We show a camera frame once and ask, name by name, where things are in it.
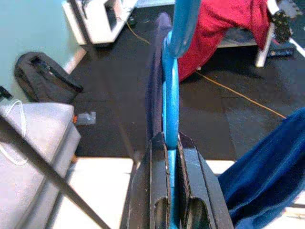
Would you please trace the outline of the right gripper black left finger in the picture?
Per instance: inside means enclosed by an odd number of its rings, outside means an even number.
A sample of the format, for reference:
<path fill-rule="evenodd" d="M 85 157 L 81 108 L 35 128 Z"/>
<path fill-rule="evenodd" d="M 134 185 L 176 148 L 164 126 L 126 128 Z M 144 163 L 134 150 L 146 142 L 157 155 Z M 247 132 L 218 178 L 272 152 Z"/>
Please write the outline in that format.
<path fill-rule="evenodd" d="M 131 182 L 126 229 L 169 229 L 171 191 L 164 134 L 148 143 Z"/>

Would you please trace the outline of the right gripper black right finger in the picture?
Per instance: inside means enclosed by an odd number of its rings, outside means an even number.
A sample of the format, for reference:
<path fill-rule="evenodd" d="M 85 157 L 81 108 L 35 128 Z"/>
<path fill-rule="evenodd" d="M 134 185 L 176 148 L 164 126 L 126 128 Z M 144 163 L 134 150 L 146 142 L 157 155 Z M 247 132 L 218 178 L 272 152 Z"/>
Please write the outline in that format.
<path fill-rule="evenodd" d="M 218 178 L 181 132 L 177 155 L 182 229 L 234 229 Z"/>

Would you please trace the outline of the light blue plastic hanger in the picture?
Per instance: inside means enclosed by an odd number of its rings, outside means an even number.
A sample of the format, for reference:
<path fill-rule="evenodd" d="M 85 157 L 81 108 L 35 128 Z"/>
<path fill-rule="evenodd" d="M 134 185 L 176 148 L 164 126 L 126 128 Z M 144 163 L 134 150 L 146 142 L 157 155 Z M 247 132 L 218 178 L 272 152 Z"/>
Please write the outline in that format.
<path fill-rule="evenodd" d="M 201 0 L 175 0 L 173 27 L 163 41 L 163 133 L 168 153 L 170 183 L 169 229 L 180 228 L 177 185 L 179 130 L 178 59 L 188 50 L 198 20 Z"/>

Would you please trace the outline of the navy blue garment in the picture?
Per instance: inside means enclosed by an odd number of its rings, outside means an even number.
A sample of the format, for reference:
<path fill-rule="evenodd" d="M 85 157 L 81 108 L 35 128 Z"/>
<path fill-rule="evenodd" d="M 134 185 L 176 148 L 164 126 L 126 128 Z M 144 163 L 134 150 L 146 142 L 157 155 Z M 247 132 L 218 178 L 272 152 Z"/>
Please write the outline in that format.
<path fill-rule="evenodd" d="M 150 141 L 162 130 L 163 108 L 163 41 L 172 29 L 170 16 L 166 12 L 158 15 L 153 31 L 147 64 L 147 86 L 145 92 L 146 141 Z"/>

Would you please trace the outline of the royal blue garment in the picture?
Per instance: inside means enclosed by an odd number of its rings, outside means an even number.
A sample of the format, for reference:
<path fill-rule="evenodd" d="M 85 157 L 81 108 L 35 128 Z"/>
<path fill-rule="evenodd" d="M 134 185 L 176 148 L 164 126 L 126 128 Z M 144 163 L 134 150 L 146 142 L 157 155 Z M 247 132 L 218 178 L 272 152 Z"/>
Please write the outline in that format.
<path fill-rule="evenodd" d="M 219 177 L 234 229 L 262 229 L 305 189 L 305 107 Z"/>

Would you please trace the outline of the small clear plastic item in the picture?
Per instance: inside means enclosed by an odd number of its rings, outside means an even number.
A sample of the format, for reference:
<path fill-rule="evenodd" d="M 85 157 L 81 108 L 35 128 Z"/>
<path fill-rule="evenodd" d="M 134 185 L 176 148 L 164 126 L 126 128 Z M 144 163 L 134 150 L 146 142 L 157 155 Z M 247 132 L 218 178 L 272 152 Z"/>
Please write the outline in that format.
<path fill-rule="evenodd" d="M 96 112 L 75 115 L 73 123 L 76 125 L 94 125 L 96 123 Z"/>

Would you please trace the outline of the black floor carpet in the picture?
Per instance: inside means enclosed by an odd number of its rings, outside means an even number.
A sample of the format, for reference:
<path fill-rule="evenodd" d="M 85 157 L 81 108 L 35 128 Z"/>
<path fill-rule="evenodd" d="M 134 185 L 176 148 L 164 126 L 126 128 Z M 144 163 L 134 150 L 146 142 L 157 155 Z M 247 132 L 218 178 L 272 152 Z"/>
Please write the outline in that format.
<path fill-rule="evenodd" d="M 78 156 L 130 157 L 145 150 L 146 64 L 154 21 L 173 6 L 137 8 L 136 25 L 90 55 L 72 75 L 84 92 L 76 113 L 95 111 L 94 125 L 80 126 Z M 298 108 L 305 107 L 305 57 L 269 58 L 255 67 L 257 48 L 220 48 L 180 85 L 180 130 L 210 160 L 237 160 Z"/>

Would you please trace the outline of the grey upholstered ottoman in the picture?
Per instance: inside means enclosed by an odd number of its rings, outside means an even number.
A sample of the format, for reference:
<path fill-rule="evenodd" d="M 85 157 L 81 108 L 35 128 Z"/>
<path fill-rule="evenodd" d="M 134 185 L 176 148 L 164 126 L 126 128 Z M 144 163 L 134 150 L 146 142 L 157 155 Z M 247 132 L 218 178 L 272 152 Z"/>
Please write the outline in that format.
<path fill-rule="evenodd" d="M 0 105 L 1 115 L 9 104 Z M 81 138 L 72 121 L 73 106 L 28 103 L 23 108 L 25 138 L 64 177 Z M 6 118 L 21 133 L 20 107 L 15 106 Z M 2 130 L 0 144 L 14 159 L 26 159 L 5 139 Z M 58 188 L 28 160 L 16 166 L 0 152 L 0 229 L 44 229 L 58 193 Z"/>

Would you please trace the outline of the black backpack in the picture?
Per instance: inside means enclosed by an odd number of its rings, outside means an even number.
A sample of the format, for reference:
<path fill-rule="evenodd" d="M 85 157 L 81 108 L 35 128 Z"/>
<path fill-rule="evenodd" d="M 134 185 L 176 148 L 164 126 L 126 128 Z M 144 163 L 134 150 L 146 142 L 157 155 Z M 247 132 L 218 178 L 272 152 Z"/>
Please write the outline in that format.
<path fill-rule="evenodd" d="M 43 52 L 27 52 L 15 64 L 14 76 L 26 96 L 35 102 L 69 104 L 83 86 Z"/>

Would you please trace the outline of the red cloth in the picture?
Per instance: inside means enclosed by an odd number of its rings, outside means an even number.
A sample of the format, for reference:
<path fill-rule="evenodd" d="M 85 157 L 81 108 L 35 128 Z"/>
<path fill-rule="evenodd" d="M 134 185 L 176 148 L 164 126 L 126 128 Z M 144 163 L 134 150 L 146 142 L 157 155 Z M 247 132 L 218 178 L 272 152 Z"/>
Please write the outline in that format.
<path fill-rule="evenodd" d="M 179 81 L 212 57 L 228 29 L 249 30 L 263 50 L 269 25 L 267 0 L 202 0 L 193 39 L 178 60 Z"/>

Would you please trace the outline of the white cabinet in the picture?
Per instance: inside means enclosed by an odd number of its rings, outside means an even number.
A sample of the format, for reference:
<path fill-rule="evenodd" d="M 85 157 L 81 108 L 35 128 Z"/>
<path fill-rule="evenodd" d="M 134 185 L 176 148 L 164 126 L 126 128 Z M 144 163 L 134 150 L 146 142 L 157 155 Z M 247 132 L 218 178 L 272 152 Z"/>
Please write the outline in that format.
<path fill-rule="evenodd" d="M 113 43 L 138 0 L 76 0 L 93 44 Z"/>

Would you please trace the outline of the small black device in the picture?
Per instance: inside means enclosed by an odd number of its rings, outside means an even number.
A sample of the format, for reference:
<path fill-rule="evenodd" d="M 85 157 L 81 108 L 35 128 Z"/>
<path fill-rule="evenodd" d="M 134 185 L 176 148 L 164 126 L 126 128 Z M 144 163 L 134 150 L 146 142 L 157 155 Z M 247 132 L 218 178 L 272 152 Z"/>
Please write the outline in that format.
<path fill-rule="evenodd" d="M 0 86 L 0 100 L 3 98 L 11 99 L 13 96 L 3 87 Z"/>

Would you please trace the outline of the black exercise machine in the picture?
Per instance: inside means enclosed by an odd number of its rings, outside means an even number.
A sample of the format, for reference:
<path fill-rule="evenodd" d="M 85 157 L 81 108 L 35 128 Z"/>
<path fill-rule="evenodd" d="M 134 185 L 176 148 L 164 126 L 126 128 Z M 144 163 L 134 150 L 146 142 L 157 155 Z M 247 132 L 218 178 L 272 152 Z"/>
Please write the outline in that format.
<path fill-rule="evenodd" d="M 273 34 L 278 43 L 288 41 L 296 47 L 296 50 L 305 57 L 305 49 L 302 48 L 293 38 L 288 25 L 288 16 L 281 10 L 276 0 L 267 0 L 267 7 L 271 14 L 271 22 L 267 32 L 264 48 L 258 51 L 255 66 L 257 68 L 264 67 Z"/>

